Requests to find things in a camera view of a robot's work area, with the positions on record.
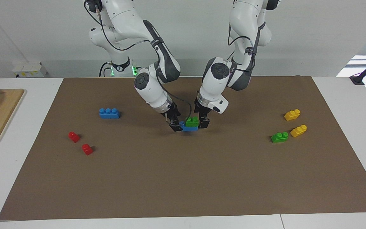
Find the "green led indicator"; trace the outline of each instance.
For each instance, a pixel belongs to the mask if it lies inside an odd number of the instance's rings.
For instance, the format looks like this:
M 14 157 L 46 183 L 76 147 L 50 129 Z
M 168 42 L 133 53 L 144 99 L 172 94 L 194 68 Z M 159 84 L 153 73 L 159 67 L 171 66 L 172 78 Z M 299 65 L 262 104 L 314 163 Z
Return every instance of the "green led indicator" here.
M 135 76 L 135 75 L 138 75 L 138 70 L 132 66 L 132 74 Z

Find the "green block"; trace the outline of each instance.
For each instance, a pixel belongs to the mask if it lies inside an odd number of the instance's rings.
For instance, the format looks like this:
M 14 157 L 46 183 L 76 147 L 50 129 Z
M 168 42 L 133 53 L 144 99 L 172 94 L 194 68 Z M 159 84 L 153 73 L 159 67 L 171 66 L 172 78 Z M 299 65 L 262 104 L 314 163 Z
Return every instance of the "green block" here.
M 273 143 L 286 142 L 289 139 L 287 132 L 277 133 L 271 137 Z
M 199 126 L 199 118 L 192 117 L 186 121 L 186 127 L 198 127 Z

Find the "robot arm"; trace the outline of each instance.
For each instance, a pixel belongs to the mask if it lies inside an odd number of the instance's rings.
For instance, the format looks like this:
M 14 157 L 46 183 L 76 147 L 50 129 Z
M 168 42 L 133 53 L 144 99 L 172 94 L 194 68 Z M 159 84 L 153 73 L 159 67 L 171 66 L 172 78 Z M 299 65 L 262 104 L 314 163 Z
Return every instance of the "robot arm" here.
M 265 23 L 267 9 L 275 9 L 280 0 L 235 0 L 230 14 L 230 37 L 235 42 L 230 60 L 213 58 L 206 66 L 202 87 L 195 100 L 199 128 L 207 128 L 212 110 L 222 114 L 228 101 L 222 96 L 225 87 L 243 90 L 250 83 L 258 46 L 270 42 L 272 33 Z
M 158 34 L 154 26 L 147 20 L 143 20 L 135 10 L 131 0 L 87 0 L 90 10 L 96 9 L 102 24 L 110 26 L 102 27 L 107 38 L 92 39 L 93 43 L 106 49 L 113 59 L 122 59 L 128 62 L 129 58 L 123 51 L 114 49 L 107 42 L 118 42 L 127 38 L 143 38 L 151 41 L 151 46 L 155 49 L 158 61 L 147 68 L 139 71 L 135 78 L 134 86 L 139 95 L 158 113 L 167 118 L 167 121 L 174 131 L 181 131 L 177 116 L 180 113 L 177 105 L 164 91 L 162 84 L 177 80 L 180 75 L 180 66 L 163 39 Z

